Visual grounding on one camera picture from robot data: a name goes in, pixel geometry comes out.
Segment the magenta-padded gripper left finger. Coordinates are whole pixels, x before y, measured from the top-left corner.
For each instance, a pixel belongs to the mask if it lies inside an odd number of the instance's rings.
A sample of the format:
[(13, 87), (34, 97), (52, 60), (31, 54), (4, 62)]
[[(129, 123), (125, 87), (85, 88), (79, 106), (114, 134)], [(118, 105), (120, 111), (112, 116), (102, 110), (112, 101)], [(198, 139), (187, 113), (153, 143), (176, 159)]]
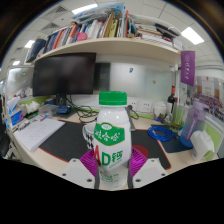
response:
[(72, 158), (61, 172), (61, 177), (84, 188), (98, 189), (100, 180), (94, 150), (89, 150), (80, 159)]

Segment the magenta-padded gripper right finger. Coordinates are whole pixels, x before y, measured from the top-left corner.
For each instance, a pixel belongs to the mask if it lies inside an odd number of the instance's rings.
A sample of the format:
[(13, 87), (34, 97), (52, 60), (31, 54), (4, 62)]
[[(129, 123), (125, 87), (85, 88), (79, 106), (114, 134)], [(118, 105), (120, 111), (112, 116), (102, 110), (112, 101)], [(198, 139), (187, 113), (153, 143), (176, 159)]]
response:
[(139, 150), (132, 149), (127, 180), (129, 189), (141, 188), (166, 175), (166, 170), (157, 158), (148, 159)]

